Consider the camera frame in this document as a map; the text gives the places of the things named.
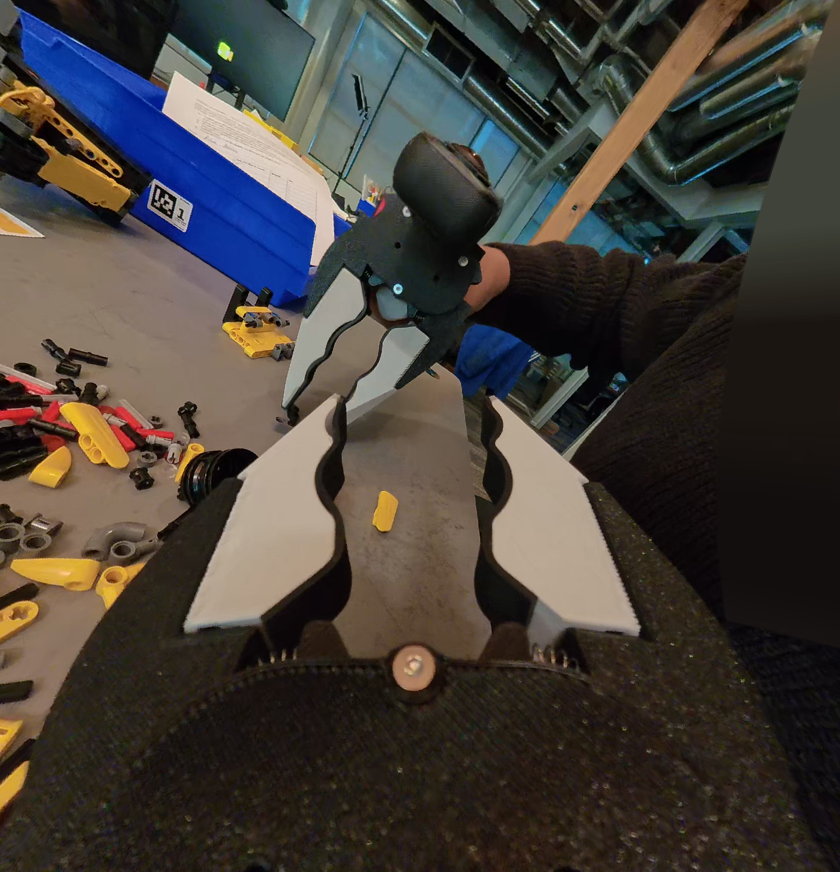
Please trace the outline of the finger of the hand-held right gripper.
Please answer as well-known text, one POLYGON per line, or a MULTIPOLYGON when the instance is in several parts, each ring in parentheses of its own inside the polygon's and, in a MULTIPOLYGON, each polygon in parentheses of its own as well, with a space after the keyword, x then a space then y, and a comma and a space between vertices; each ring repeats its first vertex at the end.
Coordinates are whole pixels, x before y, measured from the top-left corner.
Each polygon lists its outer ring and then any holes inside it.
POLYGON ((392 397, 417 363, 429 337, 419 328, 392 328, 382 337, 373 366, 354 384, 346 400, 347 422, 353 423, 392 397))
POLYGON ((296 409, 299 396, 311 384, 319 365, 331 356, 337 339, 361 321, 368 308, 361 279, 347 269, 339 270, 299 325, 283 387, 284 411, 296 409))

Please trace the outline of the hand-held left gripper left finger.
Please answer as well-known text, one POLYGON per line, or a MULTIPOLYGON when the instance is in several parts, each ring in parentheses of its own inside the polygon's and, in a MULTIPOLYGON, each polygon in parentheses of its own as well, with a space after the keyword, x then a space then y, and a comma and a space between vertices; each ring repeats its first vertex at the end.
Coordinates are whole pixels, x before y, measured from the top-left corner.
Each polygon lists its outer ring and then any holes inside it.
POLYGON ((332 621, 351 594, 345 528, 347 409, 334 394, 238 475, 239 489, 184 632, 266 627, 300 634, 332 621))

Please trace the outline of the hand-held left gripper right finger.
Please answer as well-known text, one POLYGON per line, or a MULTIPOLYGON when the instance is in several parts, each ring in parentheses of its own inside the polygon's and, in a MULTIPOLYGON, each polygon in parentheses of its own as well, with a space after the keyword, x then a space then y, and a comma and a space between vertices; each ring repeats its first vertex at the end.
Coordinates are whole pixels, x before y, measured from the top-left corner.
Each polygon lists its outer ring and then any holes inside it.
POLYGON ((641 623, 587 492, 588 480, 511 408, 488 397, 474 574, 491 628, 517 624, 553 649, 570 630, 626 638, 641 623))

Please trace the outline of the pile of toy building pieces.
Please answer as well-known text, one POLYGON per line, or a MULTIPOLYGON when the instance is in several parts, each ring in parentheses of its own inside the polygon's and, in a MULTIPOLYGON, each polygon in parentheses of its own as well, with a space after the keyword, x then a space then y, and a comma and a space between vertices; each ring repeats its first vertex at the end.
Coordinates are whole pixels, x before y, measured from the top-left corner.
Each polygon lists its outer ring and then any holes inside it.
POLYGON ((98 730, 114 729, 111 743, 132 743, 146 727, 134 718, 152 715, 158 704, 186 695, 192 671, 171 665, 174 654, 194 644, 183 634, 184 613, 195 593, 191 578, 201 557, 193 555, 198 533, 179 533, 166 544, 155 528, 146 498, 138 518, 114 497, 141 499, 138 481, 163 496, 177 489, 177 465, 156 457, 153 471, 138 464, 151 430, 136 430, 119 418, 128 434, 110 427, 95 406, 73 405, 88 417, 86 434, 67 421, 40 414, 61 406, 52 396, 43 406, 0 410, 0 822, 16 803, 33 745, 57 703, 56 748, 69 750, 69 763, 85 759, 82 738, 71 728, 94 734, 94 758, 109 742, 98 730), (118 467, 95 449, 94 436, 113 447, 118 467), (129 465, 123 448, 133 444, 129 465))

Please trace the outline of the person's right forearm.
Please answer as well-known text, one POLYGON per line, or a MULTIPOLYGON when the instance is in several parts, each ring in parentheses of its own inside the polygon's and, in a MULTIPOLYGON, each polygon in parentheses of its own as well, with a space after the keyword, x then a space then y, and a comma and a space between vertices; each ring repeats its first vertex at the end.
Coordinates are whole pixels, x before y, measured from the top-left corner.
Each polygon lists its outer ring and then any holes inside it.
POLYGON ((476 314, 545 356, 635 380, 703 319, 736 300, 748 256, 720 263, 605 255, 568 243, 493 243, 509 258, 504 292, 476 314))

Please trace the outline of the person's right hand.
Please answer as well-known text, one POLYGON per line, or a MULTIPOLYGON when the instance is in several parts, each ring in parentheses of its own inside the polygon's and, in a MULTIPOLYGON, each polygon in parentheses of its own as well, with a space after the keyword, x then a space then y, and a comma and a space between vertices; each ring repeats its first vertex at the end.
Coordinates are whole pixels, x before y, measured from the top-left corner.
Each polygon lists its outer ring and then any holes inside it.
POLYGON ((483 246, 480 259, 480 281, 469 286, 464 301, 471 314, 476 314, 507 289, 512 268, 507 253, 499 246, 483 246))

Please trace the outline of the small yellow brick assembly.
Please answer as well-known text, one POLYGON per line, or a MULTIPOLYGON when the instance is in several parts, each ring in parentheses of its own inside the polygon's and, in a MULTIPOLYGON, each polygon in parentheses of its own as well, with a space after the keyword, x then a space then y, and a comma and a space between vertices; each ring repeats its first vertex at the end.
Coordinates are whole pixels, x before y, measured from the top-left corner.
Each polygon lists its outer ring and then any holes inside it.
POLYGON ((290 321, 271 306, 273 292, 254 293, 237 283, 222 318, 222 329, 251 359, 291 360, 295 342, 284 332, 290 321))

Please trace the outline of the black toy wheel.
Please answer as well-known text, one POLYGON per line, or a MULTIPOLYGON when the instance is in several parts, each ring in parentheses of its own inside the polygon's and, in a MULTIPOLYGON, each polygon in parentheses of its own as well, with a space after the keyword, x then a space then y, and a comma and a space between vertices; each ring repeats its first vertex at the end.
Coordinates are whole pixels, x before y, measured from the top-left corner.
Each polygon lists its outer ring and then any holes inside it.
POLYGON ((176 497, 188 507, 196 507, 220 484, 237 478, 257 459, 256 452, 244 448, 204 451, 186 465, 176 497))

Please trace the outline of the blue cloth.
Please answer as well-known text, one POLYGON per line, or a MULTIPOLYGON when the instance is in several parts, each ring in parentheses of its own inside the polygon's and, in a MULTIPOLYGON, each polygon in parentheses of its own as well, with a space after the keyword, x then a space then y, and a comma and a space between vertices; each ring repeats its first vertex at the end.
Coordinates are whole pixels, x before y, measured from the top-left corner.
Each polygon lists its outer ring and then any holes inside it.
POLYGON ((505 400, 537 356, 530 345, 509 333, 472 325, 462 338, 455 366, 462 396, 471 398, 485 389, 505 400))

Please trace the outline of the black tripod stand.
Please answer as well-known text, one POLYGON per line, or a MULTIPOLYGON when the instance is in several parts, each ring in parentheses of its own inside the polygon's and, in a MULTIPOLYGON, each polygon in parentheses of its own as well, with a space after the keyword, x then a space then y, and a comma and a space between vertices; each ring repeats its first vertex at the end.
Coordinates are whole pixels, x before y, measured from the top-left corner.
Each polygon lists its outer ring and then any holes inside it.
POLYGON ((366 93, 366 89, 364 86, 364 80, 360 73, 352 73, 352 82, 353 82, 353 95, 355 97, 356 109, 358 114, 358 127, 356 133, 353 137, 353 141, 348 148, 347 156, 343 162, 341 169, 338 170, 338 174, 336 176, 336 180, 334 183, 332 197, 333 200, 338 202, 338 188, 341 185, 342 181, 345 180, 346 175, 348 174, 349 168, 352 164, 353 157, 357 152, 359 147, 360 137, 363 133, 363 130, 368 122, 369 117, 369 103, 368 96, 366 93))

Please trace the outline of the blue plastic bin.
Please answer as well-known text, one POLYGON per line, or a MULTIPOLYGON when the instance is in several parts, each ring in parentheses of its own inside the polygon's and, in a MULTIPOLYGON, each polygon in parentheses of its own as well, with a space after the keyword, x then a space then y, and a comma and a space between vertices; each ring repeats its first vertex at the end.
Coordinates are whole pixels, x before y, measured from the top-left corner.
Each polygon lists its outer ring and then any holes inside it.
POLYGON ((312 218, 167 117, 162 88, 28 12, 20 22, 27 65, 151 175, 132 215, 296 310, 312 273, 312 218))

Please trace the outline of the white printed paper sheet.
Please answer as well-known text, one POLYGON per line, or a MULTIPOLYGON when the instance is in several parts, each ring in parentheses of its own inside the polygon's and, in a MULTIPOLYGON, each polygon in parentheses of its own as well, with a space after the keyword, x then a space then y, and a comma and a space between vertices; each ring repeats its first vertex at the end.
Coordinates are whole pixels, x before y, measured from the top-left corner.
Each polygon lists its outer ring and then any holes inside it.
POLYGON ((315 225, 313 268, 334 242, 335 204, 326 178, 251 116, 172 75, 164 114, 315 225))

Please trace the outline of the large yellow toy panel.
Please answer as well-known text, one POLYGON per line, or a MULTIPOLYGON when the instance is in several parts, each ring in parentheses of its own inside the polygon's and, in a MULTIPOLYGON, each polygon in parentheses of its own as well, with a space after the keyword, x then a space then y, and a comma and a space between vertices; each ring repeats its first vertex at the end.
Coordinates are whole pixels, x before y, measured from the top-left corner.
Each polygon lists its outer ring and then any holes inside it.
POLYGON ((118 470, 129 466, 128 453, 95 406, 68 402, 60 406, 60 412, 77 431, 80 450, 90 462, 118 470))

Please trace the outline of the black television screen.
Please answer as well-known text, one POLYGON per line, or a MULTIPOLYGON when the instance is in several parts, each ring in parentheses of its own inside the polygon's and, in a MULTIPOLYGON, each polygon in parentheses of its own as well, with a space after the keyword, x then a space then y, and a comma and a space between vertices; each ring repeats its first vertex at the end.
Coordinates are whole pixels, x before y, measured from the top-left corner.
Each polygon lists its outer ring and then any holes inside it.
POLYGON ((181 1, 171 34, 225 90, 283 121, 315 44, 286 1, 181 1))

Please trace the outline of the black desk monitor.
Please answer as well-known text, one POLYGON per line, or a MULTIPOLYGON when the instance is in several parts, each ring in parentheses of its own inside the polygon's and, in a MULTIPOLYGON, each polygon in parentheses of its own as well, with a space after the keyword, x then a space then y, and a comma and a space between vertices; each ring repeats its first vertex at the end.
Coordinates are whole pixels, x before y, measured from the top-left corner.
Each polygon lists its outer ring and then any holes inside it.
POLYGON ((179 9, 177 1, 16 1, 14 5, 148 79, 179 9))

